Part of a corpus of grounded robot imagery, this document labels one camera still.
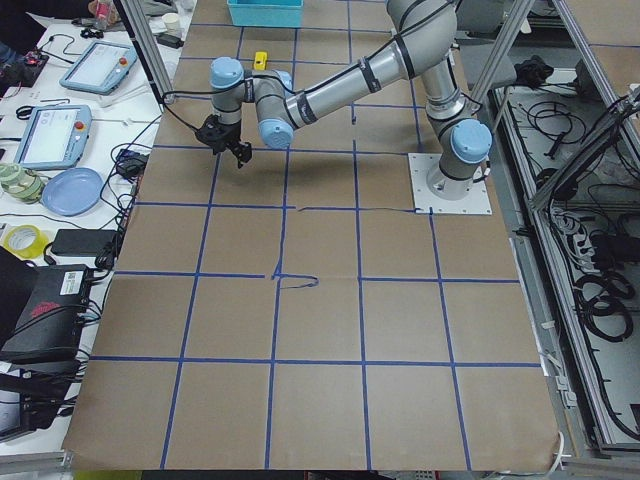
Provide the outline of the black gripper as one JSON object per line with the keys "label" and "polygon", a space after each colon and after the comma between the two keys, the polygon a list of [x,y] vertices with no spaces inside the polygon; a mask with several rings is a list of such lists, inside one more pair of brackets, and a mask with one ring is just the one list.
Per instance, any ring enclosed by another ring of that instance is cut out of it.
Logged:
{"label": "black gripper", "polygon": [[196,139],[207,145],[214,154],[229,150],[237,160],[237,168],[241,169],[252,159],[252,145],[241,142],[241,122],[223,123],[219,115],[211,114],[205,118],[202,126],[195,131]]}

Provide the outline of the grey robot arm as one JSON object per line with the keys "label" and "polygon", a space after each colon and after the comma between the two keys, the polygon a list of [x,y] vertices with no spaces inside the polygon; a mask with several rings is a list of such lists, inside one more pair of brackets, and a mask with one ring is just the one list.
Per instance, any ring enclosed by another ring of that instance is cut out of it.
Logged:
{"label": "grey robot arm", "polygon": [[287,73],[247,70],[230,57],[213,60],[210,69],[212,113],[196,129],[196,139],[213,152],[231,151],[241,164],[252,147],[240,139],[242,106],[256,109],[262,142],[288,148],[295,131],[399,81],[420,78],[426,113],[442,154],[441,178],[470,183],[492,145],[488,127],[474,119],[458,87],[449,52],[457,30],[452,1],[389,1],[386,12],[395,34],[376,51],[319,83],[298,91]]}

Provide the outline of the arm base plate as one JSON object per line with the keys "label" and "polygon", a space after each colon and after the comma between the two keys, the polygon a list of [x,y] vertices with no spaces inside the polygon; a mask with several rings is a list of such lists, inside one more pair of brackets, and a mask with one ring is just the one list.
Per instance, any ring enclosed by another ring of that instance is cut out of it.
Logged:
{"label": "arm base plate", "polygon": [[452,180],[439,168],[440,154],[409,153],[414,211],[434,215],[491,215],[480,165],[468,180]]}

